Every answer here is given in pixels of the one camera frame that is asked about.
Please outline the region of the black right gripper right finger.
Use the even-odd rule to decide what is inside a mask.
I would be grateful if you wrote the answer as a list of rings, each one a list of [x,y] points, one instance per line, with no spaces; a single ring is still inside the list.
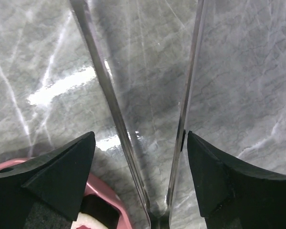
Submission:
[[[286,175],[238,159],[193,132],[187,152],[209,229],[286,229]]]

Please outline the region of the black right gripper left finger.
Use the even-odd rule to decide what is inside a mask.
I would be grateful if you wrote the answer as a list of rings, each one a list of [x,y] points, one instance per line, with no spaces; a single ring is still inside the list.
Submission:
[[[80,211],[95,151],[87,132],[0,170],[0,229],[69,229]]]

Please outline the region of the sushi piece pink centre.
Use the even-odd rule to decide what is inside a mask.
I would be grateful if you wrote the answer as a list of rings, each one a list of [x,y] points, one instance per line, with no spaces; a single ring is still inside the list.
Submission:
[[[71,229],[116,229],[119,212],[97,195],[83,198],[77,220],[72,222]]]

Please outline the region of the metal tongs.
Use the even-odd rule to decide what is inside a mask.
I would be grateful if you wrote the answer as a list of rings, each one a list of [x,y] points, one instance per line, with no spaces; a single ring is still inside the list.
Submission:
[[[149,227],[152,229],[168,229],[170,227],[171,208],[174,198],[175,186],[177,183],[179,158],[183,150],[184,140],[186,137],[187,117],[189,113],[193,82],[196,73],[197,56],[201,48],[207,3],[208,2],[206,0],[200,0],[197,3],[188,73],[185,78],[184,94],[181,101],[178,129],[174,145],[174,155],[172,160],[168,190],[165,197],[165,212],[161,215],[155,215],[152,213],[151,204],[145,188],[145,184],[135,161],[134,149],[126,130],[126,125],[118,105],[110,75],[107,71],[104,60],[102,59],[102,52],[96,40],[95,29],[92,22],[92,14],[90,12],[88,3],[85,0],[70,1],[73,16],[76,18],[78,28],[88,48],[94,69],[96,71],[96,76],[99,81],[99,85],[102,88],[103,94],[113,117],[117,134],[121,142],[121,146],[128,163],[128,167],[131,172],[137,193],[139,195],[140,202],[143,206]]]

